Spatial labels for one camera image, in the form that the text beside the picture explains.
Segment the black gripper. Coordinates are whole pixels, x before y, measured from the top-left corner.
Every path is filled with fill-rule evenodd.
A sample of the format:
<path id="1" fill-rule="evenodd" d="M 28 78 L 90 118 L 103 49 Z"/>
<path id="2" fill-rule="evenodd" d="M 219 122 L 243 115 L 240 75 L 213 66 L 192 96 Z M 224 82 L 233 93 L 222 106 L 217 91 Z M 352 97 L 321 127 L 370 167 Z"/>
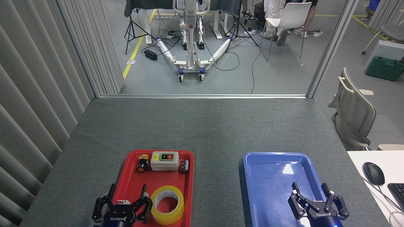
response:
<path id="1" fill-rule="evenodd" d="M 116 184 L 113 183 L 106 196 L 96 199 L 92 213 L 93 221 L 101 222 L 102 209 L 107 204 L 110 209 L 109 227 L 132 227 L 136 221 L 147 223 L 153 207 L 152 199 L 147 193 L 147 185 L 143 184 L 140 198 L 131 205 L 117 204 L 114 206 L 112 198 L 115 190 Z"/>
<path id="2" fill-rule="evenodd" d="M 343 227 L 341 220 L 345 220 L 349 216 L 349 211 L 343 197 L 331 192 L 326 183 L 323 183 L 321 188 L 327 200 L 324 211 L 320 210 L 317 212 L 318 207 L 314 202 L 300 194 L 297 182 L 292 184 L 293 191 L 288 198 L 288 204 L 294 217 L 301 219 L 307 214 L 311 227 Z M 331 208 L 333 203 L 335 203 L 338 213 Z"/>

